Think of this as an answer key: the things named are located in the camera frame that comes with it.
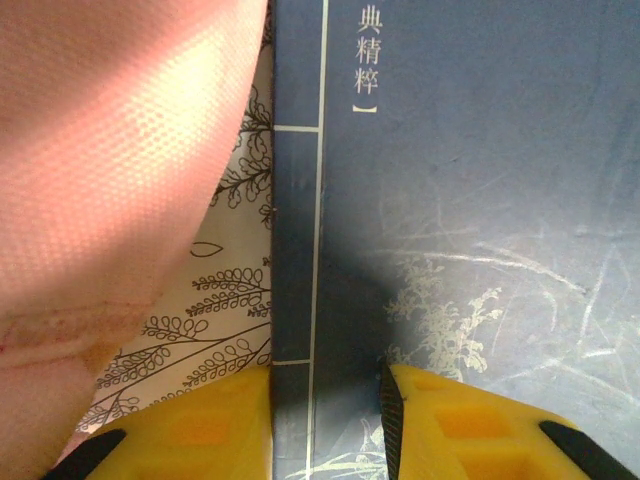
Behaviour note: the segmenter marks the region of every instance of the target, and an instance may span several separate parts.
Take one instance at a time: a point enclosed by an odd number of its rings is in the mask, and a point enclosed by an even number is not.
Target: pink mesh fabric
[[[233,146],[264,8],[0,5],[0,478],[55,461],[87,382],[188,250]],[[33,381],[56,371],[46,389]],[[70,420],[51,447],[37,432],[55,405]]]

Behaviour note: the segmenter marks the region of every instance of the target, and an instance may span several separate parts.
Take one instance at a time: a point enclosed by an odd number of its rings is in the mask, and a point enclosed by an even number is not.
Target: book
[[[639,13],[276,2],[275,478],[386,478],[383,356],[640,470]]]

